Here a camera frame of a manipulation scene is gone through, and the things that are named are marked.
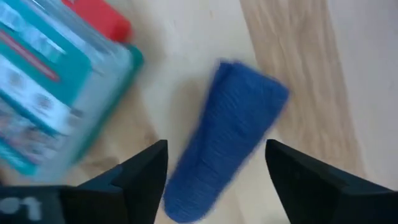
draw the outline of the wooden floor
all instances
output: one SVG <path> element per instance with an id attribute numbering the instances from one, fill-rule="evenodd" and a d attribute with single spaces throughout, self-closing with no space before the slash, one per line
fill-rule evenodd
<path id="1" fill-rule="evenodd" d="M 109 2 L 132 21 L 146 67 L 66 183 L 84 182 L 158 139 L 169 140 L 171 173 L 222 57 L 242 60 L 291 89 L 266 138 L 398 188 L 397 174 L 389 171 L 398 156 L 395 0 Z M 10 184 L 25 183 L 11 171 L 4 175 Z M 173 222 L 160 208 L 156 223 Z M 264 141 L 200 223 L 288 223 L 266 169 Z"/>

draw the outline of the blue sock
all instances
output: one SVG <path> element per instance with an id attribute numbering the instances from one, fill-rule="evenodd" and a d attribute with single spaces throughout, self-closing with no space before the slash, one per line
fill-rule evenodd
<path id="1" fill-rule="evenodd" d="M 178 223 L 203 218 L 282 111 L 289 91 L 241 63 L 221 63 L 196 131 L 164 193 Z"/>

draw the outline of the printed number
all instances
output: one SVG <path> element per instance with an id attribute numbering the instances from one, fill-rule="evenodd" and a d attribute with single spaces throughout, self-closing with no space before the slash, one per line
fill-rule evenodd
<path id="1" fill-rule="evenodd" d="M 0 212 L 6 215 L 17 213 L 25 205 L 27 217 L 30 221 L 40 221 L 42 219 L 41 203 L 34 197 L 19 199 L 16 197 L 4 198 L 0 200 Z"/>

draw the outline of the plastic packaging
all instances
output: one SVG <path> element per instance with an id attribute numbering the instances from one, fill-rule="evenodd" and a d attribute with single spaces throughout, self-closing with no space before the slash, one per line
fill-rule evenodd
<path id="1" fill-rule="evenodd" d="M 0 0 L 0 156 L 34 180 L 84 155 L 143 63 L 92 19 L 61 0 Z"/>

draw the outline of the red object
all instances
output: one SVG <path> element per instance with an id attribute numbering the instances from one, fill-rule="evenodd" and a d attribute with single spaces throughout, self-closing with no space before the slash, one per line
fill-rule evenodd
<path id="1" fill-rule="evenodd" d="M 104 0 L 62 2 L 105 37 L 115 42 L 127 42 L 132 37 L 130 22 Z"/>

